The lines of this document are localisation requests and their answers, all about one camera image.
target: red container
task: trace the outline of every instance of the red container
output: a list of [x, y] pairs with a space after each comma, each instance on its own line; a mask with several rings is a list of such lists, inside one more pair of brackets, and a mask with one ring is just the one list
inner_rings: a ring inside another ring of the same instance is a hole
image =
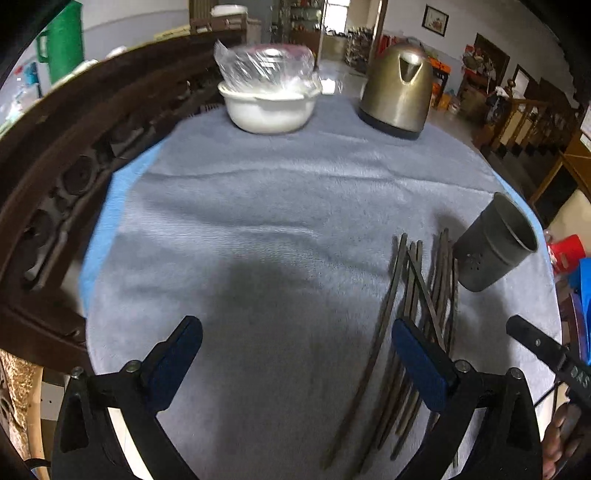
[[548, 244], [548, 253], [554, 272], [570, 273], [585, 258], [585, 250], [578, 235], [571, 235], [555, 244]]

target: hand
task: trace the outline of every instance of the hand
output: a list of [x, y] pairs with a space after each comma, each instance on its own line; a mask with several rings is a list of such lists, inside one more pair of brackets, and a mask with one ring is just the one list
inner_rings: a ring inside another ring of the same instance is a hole
[[556, 412], [552, 421], [546, 428], [544, 439], [542, 440], [542, 474], [544, 480], [549, 480], [556, 473], [556, 462], [558, 462], [563, 455], [570, 457], [577, 449], [580, 439], [568, 442], [566, 448], [563, 445], [563, 440], [560, 438], [560, 427], [563, 425], [569, 404], [561, 405]]

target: blue cloth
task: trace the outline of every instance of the blue cloth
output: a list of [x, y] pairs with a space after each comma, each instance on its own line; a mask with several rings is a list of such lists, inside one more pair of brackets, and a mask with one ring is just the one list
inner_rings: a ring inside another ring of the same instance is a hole
[[79, 289], [86, 314], [88, 314], [90, 298], [95, 289], [96, 277], [99, 276], [100, 269], [109, 255], [111, 245], [113, 245], [127, 192], [158, 158], [158, 153], [164, 142], [165, 140], [162, 140], [155, 144], [113, 175], [105, 204], [84, 255], [80, 271]]

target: plastic wrap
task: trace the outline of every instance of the plastic wrap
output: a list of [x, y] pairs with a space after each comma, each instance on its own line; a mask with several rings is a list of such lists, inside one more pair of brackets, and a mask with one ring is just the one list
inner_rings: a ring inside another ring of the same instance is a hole
[[314, 56], [300, 45], [226, 48], [218, 41], [214, 57], [229, 90], [244, 93], [306, 93], [321, 89]]

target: tablecloth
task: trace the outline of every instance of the tablecloth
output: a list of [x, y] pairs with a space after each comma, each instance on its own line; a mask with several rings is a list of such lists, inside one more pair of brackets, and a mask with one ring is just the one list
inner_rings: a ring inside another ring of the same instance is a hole
[[[447, 227], [457, 239], [503, 186], [482, 157], [436, 127], [416, 141], [390, 137], [344, 98], [320, 98], [304, 129], [274, 137], [235, 128], [224, 109], [209, 112], [182, 122], [150, 155], [126, 173], [127, 188], [145, 170], [124, 199], [112, 186], [100, 223], [110, 221], [111, 234], [97, 231], [83, 267], [95, 371], [142, 359], [193, 314], [203, 346], [158, 418], [197, 476], [345, 478], [388, 338], [337, 461], [322, 471], [320, 458], [368, 357], [393, 237], [424, 241], [427, 275], [438, 233]], [[402, 297], [401, 287], [396, 310]], [[520, 314], [560, 336], [543, 249], [484, 292], [460, 288], [459, 312], [454, 358], [494, 373], [518, 366], [534, 398], [551, 384], [550, 371], [505, 334], [507, 318]], [[391, 435], [363, 478], [394, 478], [427, 416], [423, 406], [396, 462]]]

